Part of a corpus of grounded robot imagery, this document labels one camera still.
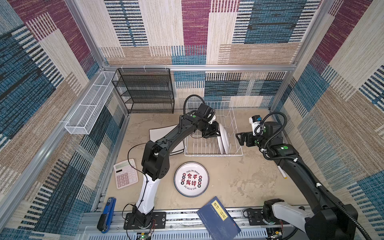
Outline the white square plate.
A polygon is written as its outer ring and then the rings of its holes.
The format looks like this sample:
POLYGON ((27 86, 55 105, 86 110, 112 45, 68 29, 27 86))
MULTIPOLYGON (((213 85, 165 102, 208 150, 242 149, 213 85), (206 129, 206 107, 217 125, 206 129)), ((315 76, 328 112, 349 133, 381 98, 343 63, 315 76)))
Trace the white square plate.
MULTIPOLYGON (((157 129, 150 129, 149 130, 150 140, 152 142, 156 142, 157 140, 163 138, 165 135, 171 132, 176 126, 177 125, 157 128, 157 129)), ((184 150, 185 150, 185 145, 184 145, 184 142, 182 141, 173 149, 170 155, 172 156, 172 155, 184 153, 184 150)))

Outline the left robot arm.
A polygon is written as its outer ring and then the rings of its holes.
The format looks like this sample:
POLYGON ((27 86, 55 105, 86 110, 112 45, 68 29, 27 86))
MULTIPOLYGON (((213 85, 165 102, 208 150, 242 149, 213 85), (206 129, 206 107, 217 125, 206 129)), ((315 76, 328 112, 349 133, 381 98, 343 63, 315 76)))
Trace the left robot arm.
POLYGON ((214 109, 201 103, 197 110, 181 115, 177 126, 164 137, 145 144, 141 171, 144 175, 143 185, 139 199, 132 210, 134 221, 138 226, 148 227, 152 223, 157 189, 160 180, 170 169, 170 154, 175 147, 196 131, 200 131, 205 139, 220 135, 215 113, 214 109))

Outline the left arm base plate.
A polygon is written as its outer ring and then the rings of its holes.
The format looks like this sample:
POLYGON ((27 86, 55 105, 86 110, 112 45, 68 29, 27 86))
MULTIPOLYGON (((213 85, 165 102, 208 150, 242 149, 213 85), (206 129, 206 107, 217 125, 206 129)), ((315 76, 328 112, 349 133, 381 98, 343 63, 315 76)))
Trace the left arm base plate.
POLYGON ((166 212, 150 212, 143 215, 140 212, 128 213, 124 222, 124 230, 149 230, 152 227, 155 229, 164 229, 166 227, 166 212))

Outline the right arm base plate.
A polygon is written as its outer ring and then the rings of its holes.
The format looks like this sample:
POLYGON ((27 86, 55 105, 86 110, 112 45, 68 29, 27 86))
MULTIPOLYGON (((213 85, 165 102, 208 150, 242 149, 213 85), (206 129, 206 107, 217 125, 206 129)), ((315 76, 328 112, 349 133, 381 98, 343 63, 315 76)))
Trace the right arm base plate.
POLYGON ((280 220, 272 220, 268 222, 263 217, 263 210, 246 208, 243 210, 243 216, 248 220, 250 226, 267 226, 267 225, 288 225, 288 222, 280 220))

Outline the white round plate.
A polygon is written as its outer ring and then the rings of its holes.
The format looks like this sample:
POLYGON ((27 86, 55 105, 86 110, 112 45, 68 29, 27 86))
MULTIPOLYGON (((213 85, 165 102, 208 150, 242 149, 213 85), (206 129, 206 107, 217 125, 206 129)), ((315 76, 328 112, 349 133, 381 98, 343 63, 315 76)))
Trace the white round plate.
POLYGON ((177 191, 188 198, 202 195, 210 181, 207 169, 197 162, 182 164, 175 172, 174 184, 177 191))
POLYGON ((217 136, 217 140, 218 140, 218 146, 219 146, 220 153, 222 155, 224 155, 226 152, 225 152, 225 148, 224 148, 224 145, 223 145, 222 137, 221 136, 217 136))
POLYGON ((228 132, 222 124, 219 124, 219 127, 220 127, 220 133, 221 133, 221 138, 222 138, 222 143, 224 146, 225 153, 229 154, 231 145, 230 145, 230 141, 229 141, 228 132))

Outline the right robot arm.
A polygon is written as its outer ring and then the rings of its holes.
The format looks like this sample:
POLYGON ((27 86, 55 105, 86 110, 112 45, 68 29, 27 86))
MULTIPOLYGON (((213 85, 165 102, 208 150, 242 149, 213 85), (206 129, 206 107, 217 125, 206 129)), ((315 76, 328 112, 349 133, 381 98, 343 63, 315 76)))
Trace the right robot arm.
POLYGON ((273 161, 287 174, 307 200, 310 210, 293 207, 281 199, 267 200, 263 206, 266 224, 285 221, 310 240, 352 240, 360 228, 358 212, 335 197, 304 163, 299 152, 283 142, 283 125, 264 122, 260 116, 250 118, 252 131, 238 133, 241 146, 258 147, 264 158, 273 161))

